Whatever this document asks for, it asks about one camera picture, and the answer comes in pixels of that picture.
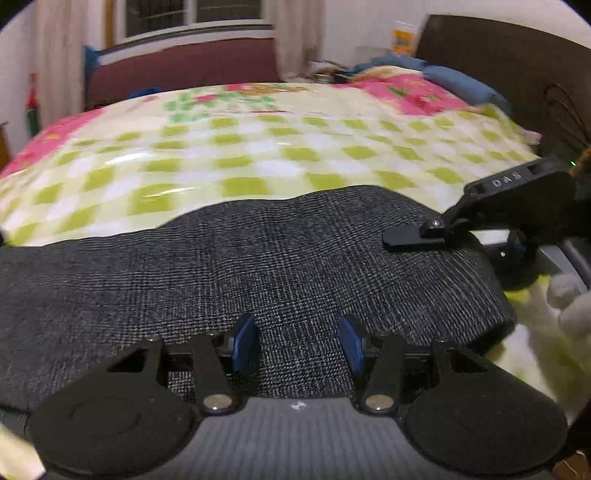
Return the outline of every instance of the pillow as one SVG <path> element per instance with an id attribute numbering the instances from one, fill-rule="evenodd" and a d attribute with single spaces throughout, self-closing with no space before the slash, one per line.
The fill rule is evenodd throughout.
<path id="1" fill-rule="evenodd" d="M 423 78 L 449 90 L 469 105 L 493 103 L 507 115 L 511 115 L 511 104 L 505 97 L 495 89 L 462 72 L 447 67 L 428 65 L 423 70 Z"/>
<path id="2" fill-rule="evenodd" d="M 369 63 L 359 63 L 355 65 L 350 71 L 352 73 L 359 73 L 371 67 L 382 67 L 384 65 L 394 65 L 410 70 L 423 70 L 427 62 L 425 60 L 416 59 L 414 57 L 407 57 L 406 55 L 396 55 L 390 52 L 383 57 L 375 57 Z"/>

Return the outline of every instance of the silver bolt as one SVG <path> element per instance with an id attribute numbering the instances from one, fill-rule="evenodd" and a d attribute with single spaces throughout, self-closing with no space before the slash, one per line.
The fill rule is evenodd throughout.
<path id="1" fill-rule="evenodd" d="M 208 395 L 203 400 L 203 405 L 209 410 L 223 410 L 232 405 L 232 399 L 224 394 Z"/>
<path id="2" fill-rule="evenodd" d="M 394 399 L 387 395 L 372 395 L 365 399 L 365 406 L 371 410 L 386 410 L 394 405 Z"/>

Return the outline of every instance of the wooden headboard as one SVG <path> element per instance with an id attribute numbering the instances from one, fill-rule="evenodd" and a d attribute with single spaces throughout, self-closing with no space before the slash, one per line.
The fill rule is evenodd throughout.
<path id="1" fill-rule="evenodd" d="M 572 133 L 585 136 L 559 104 L 548 107 L 544 91 L 553 84 L 564 88 L 586 129 L 591 131 L 589 48 L 520 25 L 432 15 L 424 27 L 416 56 L 466 73 L 504 95 L 513 106 L 513 120 L 543 134 L 541 154 L 556 151 L 563 142 L 573 142 Z M 564 93 L 556 88 L 549 96 L 567 102 Z"/>

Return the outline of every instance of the dark gray cushion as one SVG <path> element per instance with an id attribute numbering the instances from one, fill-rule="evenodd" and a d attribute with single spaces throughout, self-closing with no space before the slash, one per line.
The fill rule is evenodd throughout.
<path id="1" fill-rule="evenodd" d="M 384 229 L 434 215 L 359 186 L 221 203 L 109 238 L 2 247 L 0 404 L 34 408 L 144 336 L 184 341 L 247 311 L 261 330 L 263 395 L 350 393 L 339 312 L 423 345 L 506 331 L 512 310 L 474 238 L 453 251 L 383 249 Z M 175 388 L 190 395 L 180 377 Z"/>

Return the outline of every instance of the white curtain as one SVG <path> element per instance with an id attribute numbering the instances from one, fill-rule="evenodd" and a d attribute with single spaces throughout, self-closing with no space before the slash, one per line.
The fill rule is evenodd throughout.
<path id="1" fill-rule="evenodd" d="M 43 128 L 84 108 L 88 0 L 36 0 L 35 71 Z"/>
<path id="2" fill-rule="evenodd" d="M 324 0 L 269 0 L 275 25 L 279 74 L 303 77 L 318 60 L 324 38 Z"/>

